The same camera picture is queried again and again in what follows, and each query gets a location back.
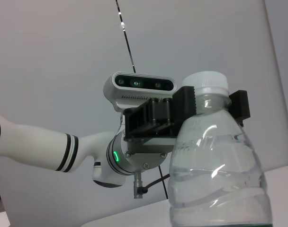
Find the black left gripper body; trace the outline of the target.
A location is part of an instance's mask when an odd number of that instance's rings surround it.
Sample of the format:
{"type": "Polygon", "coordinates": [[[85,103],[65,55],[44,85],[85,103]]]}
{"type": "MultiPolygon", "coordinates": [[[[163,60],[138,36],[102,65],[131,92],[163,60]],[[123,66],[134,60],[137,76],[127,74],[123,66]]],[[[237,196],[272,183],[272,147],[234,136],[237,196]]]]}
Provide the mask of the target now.
{"type": "Polygon", "coordinates": [[[138,107],[123,111],[125,138],[175,138],[178,135],[182,101],[175,98],[150,98],[138,107]]]}

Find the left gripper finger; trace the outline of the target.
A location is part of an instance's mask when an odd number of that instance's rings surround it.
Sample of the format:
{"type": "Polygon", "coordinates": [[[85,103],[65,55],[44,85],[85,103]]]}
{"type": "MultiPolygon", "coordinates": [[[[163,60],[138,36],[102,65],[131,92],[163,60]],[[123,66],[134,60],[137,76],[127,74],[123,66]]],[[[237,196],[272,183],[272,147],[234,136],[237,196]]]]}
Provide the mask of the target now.
{"type": "Polygon", "coordinates": [[[238,90],[230,94],[229,98],[231,104],[228,111],[236,122],[243,126],[243,121],[251,117],[247,91],[238,90]]]}
{"type": "Polygon", "coordinates": [[[159,124],[182,125],[196,114],[195,89],[183,86],[172,97],[151,100],[149,103],[149,120],[159,124]]]}

